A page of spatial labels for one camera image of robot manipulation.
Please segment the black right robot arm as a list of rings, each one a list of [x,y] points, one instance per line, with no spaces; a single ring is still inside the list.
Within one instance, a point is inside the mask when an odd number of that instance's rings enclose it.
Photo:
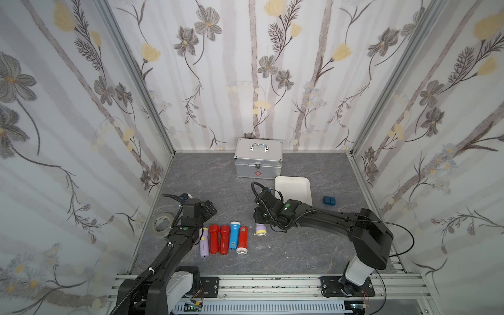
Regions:
[[[411,251],[415,245],[413,234],[405,227],[382,221],[373,211],[362,208],[359,212],[340,213],[315,208],[299,200],[284,200],[283,195],[259,182],[251,183],[257,207],[254,220],[259,225],[269,225],[275,232],[286,233],[295,227],[314,228],[348,237],[355,256],[347,263],[344,273],[336,281],[336,288],[325,284],[324,296],[354,297],[365,294],[372,272],[385,270],[391,257]],[[412,237],[412,245],[405,251],[392,254],[394,234],[390,226],[405,230]]]

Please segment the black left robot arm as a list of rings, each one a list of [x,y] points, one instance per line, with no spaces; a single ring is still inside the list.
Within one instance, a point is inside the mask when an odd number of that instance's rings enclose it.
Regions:
[[[189,194],[163,194],[179,203],[166,244],[150,266],[133,280],[125,280],[118,290],[111,314],[171,314],[181,298],[200,289],[198,268],[181,266],[203,232],[203,224],[217,214],[209,200]]]

